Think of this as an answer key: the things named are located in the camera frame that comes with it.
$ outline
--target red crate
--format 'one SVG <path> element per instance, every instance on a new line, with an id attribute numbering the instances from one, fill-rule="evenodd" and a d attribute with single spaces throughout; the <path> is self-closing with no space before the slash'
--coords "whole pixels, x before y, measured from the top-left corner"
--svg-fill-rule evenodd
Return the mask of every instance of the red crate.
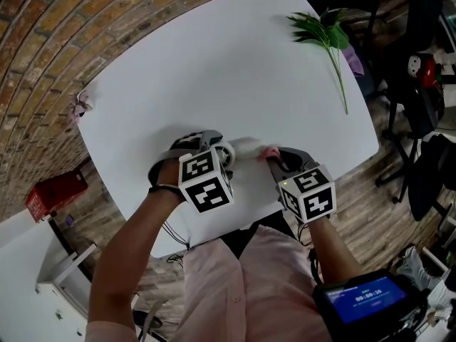
<path id="1" fill-rule="evenodd" d="M 26 206 L 35 222 L 72 202 L 88 188 L 79 171 L 55 176 L 34 186 L 27 197 Z"/>

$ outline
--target hand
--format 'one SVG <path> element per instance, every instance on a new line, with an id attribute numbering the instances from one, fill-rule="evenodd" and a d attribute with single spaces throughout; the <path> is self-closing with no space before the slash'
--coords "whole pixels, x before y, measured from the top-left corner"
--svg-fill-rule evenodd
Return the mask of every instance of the hand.
<path id="1" fill-rule="evenodd" d="M 158 174 L 157 184 L 174 185 L 179 184 L 179 160 L 171 159 L 163 162 Z"/>

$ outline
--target screen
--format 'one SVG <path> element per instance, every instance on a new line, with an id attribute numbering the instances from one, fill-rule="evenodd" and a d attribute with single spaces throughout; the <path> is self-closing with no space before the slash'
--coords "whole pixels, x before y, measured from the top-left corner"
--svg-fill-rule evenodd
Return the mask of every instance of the screen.
<path id="1" fill-rule="evenodd" d="M 386 276 L 348 289 L 342 286 L 340 289 L 328 291 L 326 295 L 344 323 L 370 316 L 407 296 Z"/>

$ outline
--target white table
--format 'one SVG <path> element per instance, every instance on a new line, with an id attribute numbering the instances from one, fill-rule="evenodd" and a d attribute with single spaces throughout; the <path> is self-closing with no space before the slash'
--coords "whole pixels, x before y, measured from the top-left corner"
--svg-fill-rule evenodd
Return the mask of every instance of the white table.
<path id="1" fill-rule="evenodd" d="M 92 81 L 95 110 L 79 128 L 126 219 L 147 194 L 154 159 L 194 130 L 305 150 L 334 179 L 377 152 L 346 60 L 341 55 L 348 115 L 327 53 L 292 41 L 286 15 L 294 11 L 314 13 L 306 0 L 211 1 L 145 37 Z M 281 209 L 265 163 L 238 162 L 232 184 L 235 205 L 198 215 L 182 204 L 168 223 L 193 246 Z M 180 250 L 161 231 L 152 255 Z"/>

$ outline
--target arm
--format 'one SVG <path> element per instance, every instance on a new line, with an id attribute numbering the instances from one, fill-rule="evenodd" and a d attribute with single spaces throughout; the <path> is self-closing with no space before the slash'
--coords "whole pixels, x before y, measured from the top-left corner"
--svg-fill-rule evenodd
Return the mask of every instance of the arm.
<path id="1" fill-rule="evenodd" d="M 361 265 L 328 218 L 310 222 L 309 231 L 325 283 L 345 281 L 363 274 Z"/>
<path id="2" fill-rule="evenodd" d="M 179 164 L 165 163 L 159 182 L 177 184 Z M 158 232 L 182 202 L 166 190 L 149 194 L 109 241 L 95 268 L 88 321 L 111 321 L 135 330 L 130 303 L 149 260 Z"/>

